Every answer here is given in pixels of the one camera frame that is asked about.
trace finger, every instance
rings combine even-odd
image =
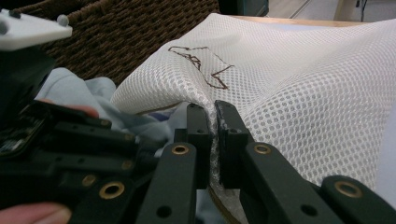
[[[99,118],[98,111],[91,106],[88,106],[88,105],[66,105],[66,107],[76,109],[76,110],[81,110],[92,118],[96,118],[96,119]]]
[[[39,99],[38,101],[44,102],[44,103],[48,103],[48,104],[54,104],[50,99]],[[77,109],[77,110],[81,110],[83,112],[85,112],[88,116],[92,117],[92,118],[99,118],[99,113],[98,111],[88,105],[65,105],[66,107],[72,108],[72,109]]]
[[[66,224],[70,217],[70,210],[57,203],[22,204],[0,211],[0,223]]]

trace mesh laundry bag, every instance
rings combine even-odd
[[[375,188],[382,132],[396,101],[396,21],[285,31],[217,14],[162,46],[119,86],[112,102],[137,113],[187,101],[234,104],[256,141],[282,152],[306,179],[349,175]],[[246,222],[238,191],[211,191]]]

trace brown drawing on mesh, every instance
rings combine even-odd
[[[224,72],[233,67],[233,65],[224,62],[208,47],[195,49],[171,47],[169,51],[189,60],[202,74],[207,85],[216,89],[228,89],[227,85],[224,84],[219,75],[224,74]]]

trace woven wicker texture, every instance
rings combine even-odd
[[[219,6],[216,0],[47,0],[20,11],[51,20],[67,15],[73,35],[42,49],[84,79],[110,77],[118,85]]]

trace brown scribble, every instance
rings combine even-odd
[[[206,49],[209,50],[210,53],[212,55],[214,55],[215,58],[217,58],[218,60],[220,60],[221,62],[223,62],[224,64],[227,64],[226,62],[224,62],[217,54],[213,53],[209,47],[201,47],[201,48],[194,48],[194,49],[190,49],[190,48],[186,48],[186,47],[177,47],[177,46],[173,46],[171,47],[168,51],[174,52],[177,55],[180,55],[181,57],[189,60],[197,69],[198,71],[202,74],[202,76],[205,79],[205,82],[207,83],[207,85],[209,85],[210,87],[216,88],[216,89],[223,89],[223,90],[227,90],[228,87],[227,85],[225,85],[225,83],[220,79],[219,75],[222,74],[223,72],[225,72],[226,70],[228,70],[229,68],[233,67],[233,65],[229,65],[227,64],[227,67],[225,68],[221,68],[221,70],[212,73],[212,74],[204,74],[204,72],[202,71],[202,61],[197,58],[197,56],[193,55],[192,53],[185,53],[185,52],[179,52],[177,51],[177,49],[182,49],[182,50],[186,50],[186,51],[192,51],[192,50],[196,50],[196,49]],[[214,78],[217,83],[219,85],[213,85],[212,83],[210,83],[207,78]]]

